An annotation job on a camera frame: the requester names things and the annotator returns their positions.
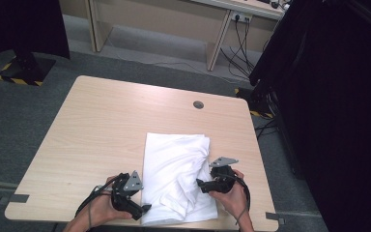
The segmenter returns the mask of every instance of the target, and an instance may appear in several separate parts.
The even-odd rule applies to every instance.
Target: white cloth
[[[142,225],[217,218],[215,200],[196,179],[210,181],[210,138],[203,134],[147,133],[142,204],[152,204]]]

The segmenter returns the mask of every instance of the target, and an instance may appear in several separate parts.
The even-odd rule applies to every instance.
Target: person's right hand
[[[239,170],[233,169],[238,177],[243,179],[243,174]],[[238,218],[246,208],[246,196],[243,192],[243,186],[236,182],[230,191],[222,193],[218,191],[210,191],[209,195],[224,206],[225,210],[234,218]]]

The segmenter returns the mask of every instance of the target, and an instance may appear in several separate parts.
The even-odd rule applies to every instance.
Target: person's left hand
[[[87,231],[92,227],[103,225],[114,219],[130,219],[132,215],[128,212],[117,211],[111,204],[111,197],[109,191],[104,191],[106,195],[96,197],[91,203],[87,204],[79,214],[68,223],[64,232],[69,231]]]

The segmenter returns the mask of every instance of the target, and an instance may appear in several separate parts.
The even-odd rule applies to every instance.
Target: light wood tabletop
[[[200,101],[198,109],[193,103]],[[14,220],[67,222],[94,186],[107,177],[136,170],[142,177],[147,132],[205,134],[210,161],[238,159],[251,193],[256,231],[275,231],[275,213],[248,106],[244,100],[109,80],[77,78],[32,160],[5,215]],[[140,204],[141,191],[132,197]],[[218,219],[164,227],[238,230],[218,205]],[[141,226],[140,220],[110,224]]]

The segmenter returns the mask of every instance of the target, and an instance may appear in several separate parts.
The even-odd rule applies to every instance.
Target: table
[[[101,51],[114,25],[128,26],[207,43],[209,71],[214,69],[222,45],[240,46],[236,28],[230,26],[234,12],[253,15],[247,49],[260,52],[277,20],[283,16],[281,9],[257,0],[61,0],[60,3],[64,14],[88,18],[93,51]],[[241,22],[238,31],[241,35],[245,33]]]
[[[202,109],[193,103],[200,101]],[[228,156],[245,175],[251,217],[257,231],[275,231],[271,193],[252,120],[244,100],[117,80],[80,76],[32,160],[5,216],[14,220],[67,222],[96,185],[109,176],[136,170],[142,177],[147,132],[204,133],[210,161]],[[132,200],[140,203],[141,192]],[[218,206],[218,219],[164,227],[236,230]],[[115,225],[141,226],[136,220]]]

